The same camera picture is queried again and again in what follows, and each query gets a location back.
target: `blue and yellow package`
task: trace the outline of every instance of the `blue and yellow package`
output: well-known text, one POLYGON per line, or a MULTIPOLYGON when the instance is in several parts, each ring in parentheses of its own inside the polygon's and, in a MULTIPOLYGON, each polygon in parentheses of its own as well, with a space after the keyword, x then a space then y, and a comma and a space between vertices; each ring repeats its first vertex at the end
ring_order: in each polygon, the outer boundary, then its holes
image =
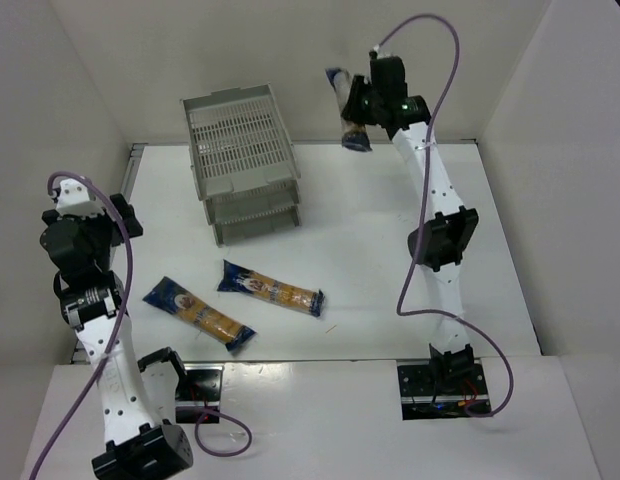
POLYGON ((321 315, 325 300, 321 290, 312 292, 293 287, 227 260, 223 261, 223 279, 217 291, 245 293, 275 305, 309 313, 313 317, 321 315))
MULTIPOLYGON (((348 103, 352 76, 343 68, 326 68, 326 76, 337 96, 337 105, 341 113, 348 103)), ((370 139, 365 125, 357 125, 341 118, 341 146, 355 152, 371 152, 370 139)))
POLYGON ((255 334, 250 327, 215 310, 168 277, 163 277, 143 301, 198 327, 223 343, 229 352, 255 334))

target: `red wire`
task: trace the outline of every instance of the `red wire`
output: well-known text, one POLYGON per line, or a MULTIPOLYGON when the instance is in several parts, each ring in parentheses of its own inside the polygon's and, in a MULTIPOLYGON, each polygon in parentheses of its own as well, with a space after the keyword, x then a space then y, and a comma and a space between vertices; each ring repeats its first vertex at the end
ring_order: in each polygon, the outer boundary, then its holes
MULTIPOLYGON (((192 401, 196 402, 197 401, 197 396, 194 393, 194 388, 192 385, 190 385, 190 393, 192 394, 192 401)), ((203 401, 203 406, 208 408, 208 402, 206 401, 206 396, 203 394, 203 392, 201 392, 201 400, 203 401)), ((208 415, 206 415, 205 417, 203 417, 203 421, 207 422, 208 421, 208 415)))
POLYGON ((470 401, 471 402, 476 401, 477 397, 479 396, 479 391, 477 390, 477 387, 475 387, 474 384, 467 378, 465 380, 465 383, 467 383, 470 389, 472 390, 473 397, 470 399, 470 401))

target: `white platform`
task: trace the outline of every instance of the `white platform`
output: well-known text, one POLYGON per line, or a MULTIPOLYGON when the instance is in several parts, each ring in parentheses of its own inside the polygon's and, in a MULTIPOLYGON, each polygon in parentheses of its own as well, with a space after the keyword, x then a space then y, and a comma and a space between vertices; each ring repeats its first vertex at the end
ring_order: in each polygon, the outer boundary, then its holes
MULTIPOLYGON (((475 145, 442 145, 449 174, 479 226, 465 255, 461 288, 466 318, 508 355, 539 347, 475 145)), ((232 247, 215 246, 197 200, 185 146, 147 147, 131 203, 145 228, 133 240, 135 276, 129 311, 138 356, 171 346, 186 361, 228 361, 216 340, 142 302, 164 276, 173 278, 258 335, 245 361, 404 359, 427 357, 434 322, 399 318, 395 305, 409 265, 407 235, 419 199, 391 145, 355 154, 338 145, 298 145, 302 226, 232 247), (319 320, 241 294, 218 293, 222 260, 327 296, 319 320)), ((123 255, 114 270, 123 278, 123 255)), ((421 274, 408 307, 430 305, 421 274)), ((473 337, 478 356, 494 352, 473 337)))
MULTIPOLYGON (((402 421, 392 361, 228 364, 221 409, 255 434, 245 455, 218 459, 194 443, 195 465, 178 480, 596 480, 599 478, 570 388, 552 357, 511 359, 512 403, 494 419, 402 421)), ((484 361, 493 401, 505 394, 497 359, 484 361)), ((90 374, 56 367, 24 475, 90 374)), ((93 390, 61 435, 39 480, 93 480, 90 459, 103 452, 93 390)), ((204 425, 209 446, 245 440, 226 422, 204 425)))

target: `white wall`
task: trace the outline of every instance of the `white wall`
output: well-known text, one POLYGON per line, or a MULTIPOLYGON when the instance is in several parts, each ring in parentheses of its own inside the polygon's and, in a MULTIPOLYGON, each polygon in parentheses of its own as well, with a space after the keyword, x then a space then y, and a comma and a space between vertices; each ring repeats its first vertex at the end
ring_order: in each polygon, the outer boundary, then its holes
MULTIPOLYGON (((438 137, 475 138, 547 0, 52 0, 129 141, 186 141, 179 99, 272 82, 293 140, 340 138, 323 69, 368 72, 367 52, 419 12, 446 16, 462 60, 438 137)), ((452 40, 431 22, 393 39, 413 94, 434 104, 452 40)), ((376 138, 385 138, 380 131, 376 138)))
POLYGON ((46 1, 0 0, 0 478, 18 478, 73 334, 39 246, 54 170, 116 191, 127 147, 46 1))
POLYGON ((620 9, 553 0, 480 150, 530 314, 620 479, 620 9))

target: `pasta package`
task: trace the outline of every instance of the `pasta package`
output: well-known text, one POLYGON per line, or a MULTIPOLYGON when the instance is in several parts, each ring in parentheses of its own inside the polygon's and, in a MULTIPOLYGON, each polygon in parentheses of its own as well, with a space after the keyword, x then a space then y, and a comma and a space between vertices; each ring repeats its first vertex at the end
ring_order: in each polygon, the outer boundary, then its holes
POLYGON ((321 290, 313 292, 279 282, 253 270, 223 261, 223 280, 219 292, 241 292, 269 303, 289 307, 313 317, 321 315, 325 296, 321 290))
POLYGON ((223 343, 229 352, 237 350, 255 334, 168 277, 163 277, 143 301, 203 330, 223 343))
MULTIPOLYGON (((348 99, 350 98, 350 88, 352 87, 352 75, 343 68, 326 68, 326 76, 334 93, 337 96, 339 113, 343 112, 348 99)), ((341 146, 355 152, 371 152, 370 139, 365 125, 344 120, 341 117, 341 146)))

